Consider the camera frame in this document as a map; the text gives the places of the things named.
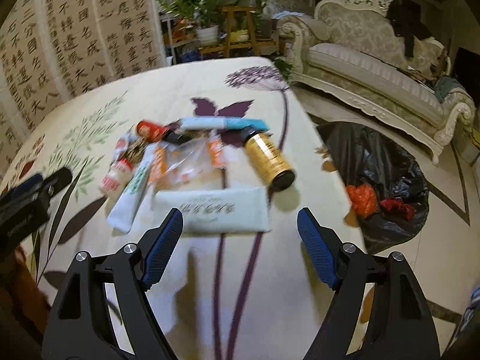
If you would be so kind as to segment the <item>calligraphy folding screen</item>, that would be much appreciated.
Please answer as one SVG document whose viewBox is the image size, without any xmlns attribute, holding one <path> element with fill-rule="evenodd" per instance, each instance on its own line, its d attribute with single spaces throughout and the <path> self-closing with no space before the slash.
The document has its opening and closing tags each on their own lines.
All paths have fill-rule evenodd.
<svg viewBox="0 0 480 360">
<path fill-rule="evenodd" d="M 165 64 L 155 0 L 17 0 L 1 25 L 1 174 L 56 107 Z"/>
</svg>

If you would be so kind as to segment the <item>dark clothing on sofa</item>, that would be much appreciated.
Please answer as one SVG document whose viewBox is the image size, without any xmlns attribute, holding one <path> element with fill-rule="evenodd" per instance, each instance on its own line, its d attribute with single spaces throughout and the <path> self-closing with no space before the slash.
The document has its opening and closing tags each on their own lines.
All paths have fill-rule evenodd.
<svg viewBox="0 0 480 360">
<path fill-rule="evenodd" d="M 423 41 L 432 36 L 431 31 L 422 23 L 422 8 L 410 0 L 392 2 L 389 5 L 386 18 L 391 23 L 394 35 L 403 38 L 404 56 L 406 59 L 414 57 L 415 40 Z"/>
</svg>

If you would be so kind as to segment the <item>blue white long box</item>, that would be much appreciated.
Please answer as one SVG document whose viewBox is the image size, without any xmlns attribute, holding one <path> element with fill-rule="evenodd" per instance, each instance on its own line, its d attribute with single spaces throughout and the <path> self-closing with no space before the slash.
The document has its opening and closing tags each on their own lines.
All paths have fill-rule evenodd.
<svg viewBox="0 0 480 360">
<path fill-rule="evenodd" d="M 178 121 L 179 127 L 184 130 L 242 130 L 251 127 L 264 132 L 269 126 L 261 119 L 245 119 L 241 117 L 224 116 L 195 116 L 185 117 Z"/>
</svg>

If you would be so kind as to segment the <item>white green-lettered sachet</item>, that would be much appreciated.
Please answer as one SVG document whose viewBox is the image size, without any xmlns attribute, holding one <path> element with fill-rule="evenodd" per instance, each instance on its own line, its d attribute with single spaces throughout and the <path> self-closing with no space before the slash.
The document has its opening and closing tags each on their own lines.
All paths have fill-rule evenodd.
<svg viewBox="0 0 480 360">
<path fill-rule="evenodd" d="M 121 233 L 128 233 L 132 228 L 137 209 L 146 188 L 156 147 L 156 143 L 149 144 L 146 147 L 143 158 L 132 180 L 128 182 L 106 218 L 106 222 Z"/>
</svg>

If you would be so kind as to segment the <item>black bin bag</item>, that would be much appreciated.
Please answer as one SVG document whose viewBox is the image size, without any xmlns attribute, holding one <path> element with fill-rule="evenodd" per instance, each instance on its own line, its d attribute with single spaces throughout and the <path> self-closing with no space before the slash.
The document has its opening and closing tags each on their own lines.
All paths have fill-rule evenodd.
<svg viewBox="0 0 480 360">
<path fill-rule="evenodd" d="M 416 159 L 401 145 L 371 127 L 332 122 L 317 127 L 345 186 L 370 184 L 377 211 L 357 217 L 369 254 L 377 254 L 413 239 L 429 213 L 429 188 Z M 385 213 L 380 201 L 401 198 L 415 207 L 412 220 Z"/>
</svg>

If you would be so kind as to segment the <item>ornate white sofa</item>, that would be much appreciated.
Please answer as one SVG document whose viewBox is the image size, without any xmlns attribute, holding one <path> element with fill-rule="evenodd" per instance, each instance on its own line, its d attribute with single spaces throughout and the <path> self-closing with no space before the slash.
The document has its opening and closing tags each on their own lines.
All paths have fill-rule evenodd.
<svg viewBox="0 0 480 360">
<path fill-rule="evenodd" d="M 319 89 L 427 146 L 438 164 L 456 125 L 472 125 L 473 99 L 449 76 L 450 58 L 434 37 L 404 39 L 387 17 L 391 0 L 322 0 L 312 16 L 277 22 L 288 43 L 291 79 Z"/>
</svg>

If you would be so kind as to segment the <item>red crumpled trash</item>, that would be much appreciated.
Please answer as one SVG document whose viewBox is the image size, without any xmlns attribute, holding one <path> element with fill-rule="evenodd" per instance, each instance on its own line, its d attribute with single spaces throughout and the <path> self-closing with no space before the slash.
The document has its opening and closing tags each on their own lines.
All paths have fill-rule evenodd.
<svg viewBox="0 0 480 360">
<path fill-rule="evenodd" d="M 413 219 L 416 209 L 413 205 L 403 202 L 401 198 L 386 198 L 380 201 L 380 207 L 389 215 L 400 217 L 410 221 Z"/>
</svg>

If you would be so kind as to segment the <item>potted plant white pot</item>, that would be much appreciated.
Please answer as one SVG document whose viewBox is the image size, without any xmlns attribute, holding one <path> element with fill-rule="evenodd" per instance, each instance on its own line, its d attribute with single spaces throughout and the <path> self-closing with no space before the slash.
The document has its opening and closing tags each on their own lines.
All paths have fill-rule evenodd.
<svg viewBox="0 0 480 360">
<path fill-rule="evenodd" d="M 187 20 L 195 27 L 198 44 L 211 47 L 219 43 L 222 7 L 226 0 L 159 0 L 170 14 Z"/>
</svg>

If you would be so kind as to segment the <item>clear orange snack wrapper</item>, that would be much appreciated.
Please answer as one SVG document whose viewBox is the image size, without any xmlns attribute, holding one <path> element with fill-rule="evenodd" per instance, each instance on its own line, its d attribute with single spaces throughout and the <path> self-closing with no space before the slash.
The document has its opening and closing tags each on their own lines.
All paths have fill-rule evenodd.
<svg viewBox="0 0 480 360">
<path fill-rule="evenodd" d="M 224 145 L 218 134 L 181 145 L 160 141 L 153 145 L 147 185 L 156 190 L 172 189 L 224 169 Z"/>
</svg>

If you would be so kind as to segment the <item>gold herbal drink bottle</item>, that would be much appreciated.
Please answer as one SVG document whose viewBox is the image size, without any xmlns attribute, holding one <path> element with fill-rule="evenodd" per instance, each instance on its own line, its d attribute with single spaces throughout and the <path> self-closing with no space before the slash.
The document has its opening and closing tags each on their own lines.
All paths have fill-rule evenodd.
<svg viewBox="0 0 480 360">
<path fill-rule="evenodd" d="M 240 136 L 251 166 L 267 186 L 282 191 L 293 184 L 295 172 L 292 166 L 265 133 L 245 127 Z"/>
</svg>

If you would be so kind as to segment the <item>orange red plastic bag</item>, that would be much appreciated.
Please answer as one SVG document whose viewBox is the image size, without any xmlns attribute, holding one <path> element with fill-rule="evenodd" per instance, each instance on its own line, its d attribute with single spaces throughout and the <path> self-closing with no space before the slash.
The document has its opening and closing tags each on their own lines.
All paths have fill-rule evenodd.
<svg viewBox="0 0 480 360">
<path fill-rule="evenodd" d="M 377 196 L 370 184 L 348 185 L 346 192 L 357 217 L 367 219 L 377 211 Z"/>
</svg>

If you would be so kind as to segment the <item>small green floor plant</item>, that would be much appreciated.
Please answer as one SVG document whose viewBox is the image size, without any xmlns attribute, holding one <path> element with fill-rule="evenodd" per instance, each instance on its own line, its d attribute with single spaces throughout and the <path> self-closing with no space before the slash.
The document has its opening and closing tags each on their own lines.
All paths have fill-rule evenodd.
<svg viewBox="0 0 480 360">
<path fill-rule="evenodd" d="M 290 82 L 293 65 L 291 63 L 288 63 L 285 58 L 281 57 L 275 58 L 273 64 L 281 73 L 283 79 L 287 82 Z"/>
</svg>

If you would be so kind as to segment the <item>gold wrapper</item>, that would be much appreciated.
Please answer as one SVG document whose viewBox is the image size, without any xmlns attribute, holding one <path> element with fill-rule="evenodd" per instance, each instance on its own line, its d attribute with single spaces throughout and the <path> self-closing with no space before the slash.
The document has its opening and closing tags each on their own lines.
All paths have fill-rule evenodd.
<svg viewBox="0 0 480 360">
<path fill-rule="evenodd" d="M 128 145 L 123 158 L 133 165 L 139 164 L 143 159 L 146 147 L 148 147 L 148 145 L 149 142 L 144 137 L 138 138 L 133 143 Z"/>
</svg>

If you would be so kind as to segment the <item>red small bottle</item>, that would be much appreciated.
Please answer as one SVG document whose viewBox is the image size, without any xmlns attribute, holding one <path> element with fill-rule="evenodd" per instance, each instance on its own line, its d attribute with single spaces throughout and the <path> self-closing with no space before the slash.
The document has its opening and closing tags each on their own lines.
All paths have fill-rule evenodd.
<svg viewBox="0 0 480 360">
<path fill-rule="evenodd" d="M 148 120 L 141 120 L 135 129 L 137 135 L 150 143 L 165 141 L 174 145 L 182 145 L 191 140 L 191 137 L 177 133 L 172 126 L 163 126 Z"/>
</svg>

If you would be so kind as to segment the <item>wooden plant stand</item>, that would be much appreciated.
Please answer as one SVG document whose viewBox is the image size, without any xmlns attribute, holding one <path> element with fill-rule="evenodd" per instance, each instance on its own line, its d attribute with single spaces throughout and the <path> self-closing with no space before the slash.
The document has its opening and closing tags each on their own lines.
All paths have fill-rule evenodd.
<svg viewBox="0 0 480 360">
<path fill-rule="evenodd" d="M 223 6 L 224 34 L 213 46 L 200 46 L 202 57 L 230 58 L 240 51 L 255 56 L 269 55 L 278 50 L 278 42 L 272 36 L 264 37 L 256 31 L 252 7 Z"/>
</svg>

